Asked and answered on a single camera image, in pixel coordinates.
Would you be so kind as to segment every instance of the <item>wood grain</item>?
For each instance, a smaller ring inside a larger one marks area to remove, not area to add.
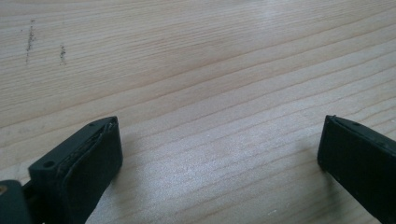
[[[0,3],[0,177],[116,115],[88,223],[377,223],[316,162],[325,115],[396,139],[396,2]]]

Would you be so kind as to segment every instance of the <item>black plastic part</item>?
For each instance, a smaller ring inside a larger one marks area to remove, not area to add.
[[[32,181],[22,187],[24,199],[30,211],[30,217],[35,224],[42,224],[51,216],[47,202],[33,188]]]
[[[33,223],[21,183],[16,180],[0,181],[0,223]]]
[[[396,223],[396,142],[357,122],[327,116],[318,163],[380,222]]]
[[[122,164],[116,117],[83,127],[29,167],[46,223],[85,223]]]

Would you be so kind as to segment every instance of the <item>small hole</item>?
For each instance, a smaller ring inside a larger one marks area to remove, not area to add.
[[[0,195],[4,194],[7,191],[6,185],[0,185]]]
[[[44,168],[50,168],[51,166],[55,165],[55,161],[46,161],[43,166]]]

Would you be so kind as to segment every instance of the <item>scratch mark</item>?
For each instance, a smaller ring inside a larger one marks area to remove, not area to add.
[[[271,216],[271,215],[275,214],[276,212],[277,212],[277,210],[275,209],[275,210],[269,212],[269,213],[267,214],[267,216]]]
[[[61,45],[61,54],[59,55],[61,57],[61,64],[66,64],[66,60],[64,55],[66,54],[66,48],[64,45]]]
[[[33,32],[33,23],[35,23],[35,20],[30,20],[29,38],[27,40],[27,48],[26,48],[26,64],[29,63],[29,53],[30,50],[32,50],[33,42],[35,41],[35,33]]]

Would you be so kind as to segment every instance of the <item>wooden table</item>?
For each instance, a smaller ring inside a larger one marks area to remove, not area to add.
[[[118,116],[88,223],[377,223],[317,165],[325,115],[396,139],[396,2],[2,1],[0,178]]]

